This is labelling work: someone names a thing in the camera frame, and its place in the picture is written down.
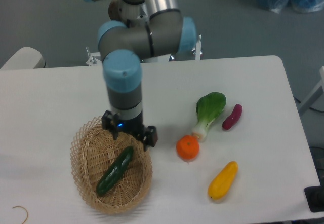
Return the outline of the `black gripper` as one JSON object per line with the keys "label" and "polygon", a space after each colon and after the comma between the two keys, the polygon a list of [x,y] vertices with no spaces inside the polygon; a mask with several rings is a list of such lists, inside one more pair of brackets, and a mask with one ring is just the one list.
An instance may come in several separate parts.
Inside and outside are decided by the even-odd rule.
{"label": "black gripper", "polygon": [[119,133],[125,133],[133,136],[136,140],[143,143],[144,151],[149,147],[155,147],[158,141],[157,129],[155,126],[145,126],[143,124],[143,114],[123,120],[119,114],[113,114],[111,111],[106,111],[101,117],[102,128],[108,130],[114,140],[117,140]]}

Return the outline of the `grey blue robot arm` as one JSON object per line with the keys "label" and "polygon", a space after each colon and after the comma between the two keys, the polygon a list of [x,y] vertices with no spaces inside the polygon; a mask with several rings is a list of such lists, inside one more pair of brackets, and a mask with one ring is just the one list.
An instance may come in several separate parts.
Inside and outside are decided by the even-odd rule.
{"label": "grey blue robot arm", "polygon": [[197,40],[196,27],[192,18],[181,14],[177,0],[117,1],[119,18],[104,23],[97,35],[110,103],[102,127],[114,138],[127,133],[147,149],[155,146],[157,130],[143,125],[141,62],[190,51]]}

